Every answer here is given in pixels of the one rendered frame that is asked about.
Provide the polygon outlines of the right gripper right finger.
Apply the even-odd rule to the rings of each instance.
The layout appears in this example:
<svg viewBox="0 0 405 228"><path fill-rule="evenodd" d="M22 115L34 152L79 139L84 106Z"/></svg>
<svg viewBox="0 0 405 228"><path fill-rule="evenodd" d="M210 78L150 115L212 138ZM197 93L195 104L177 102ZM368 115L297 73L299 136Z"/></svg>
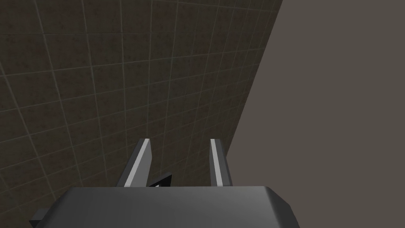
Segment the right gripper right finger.
<svg viewBox="0 0 405 228"><path fill-rule="evenodd" d="M210 139L210 181L212 186L233 186L220 139Z"/></svg>

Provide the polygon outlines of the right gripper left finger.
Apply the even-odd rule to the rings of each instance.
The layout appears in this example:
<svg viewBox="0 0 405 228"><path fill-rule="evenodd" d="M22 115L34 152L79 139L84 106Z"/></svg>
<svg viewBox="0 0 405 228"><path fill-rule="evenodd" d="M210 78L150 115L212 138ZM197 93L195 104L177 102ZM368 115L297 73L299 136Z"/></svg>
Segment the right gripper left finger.
<svg viewBox="0 0 405 228"><path fill-rule="evenodd" d="M151 161L150 139L141 138L133 150L116 186L119 188L146 187Z"/></svg>

